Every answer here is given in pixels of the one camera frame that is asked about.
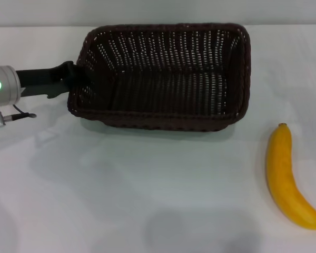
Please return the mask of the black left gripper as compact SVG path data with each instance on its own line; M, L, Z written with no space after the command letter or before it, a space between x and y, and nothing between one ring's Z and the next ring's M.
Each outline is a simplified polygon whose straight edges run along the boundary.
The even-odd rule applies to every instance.
M71 87L90 84L85 67L66 61L55 69L20 70L17 76L21 85L21 97L47 95L53 99L69 92Z

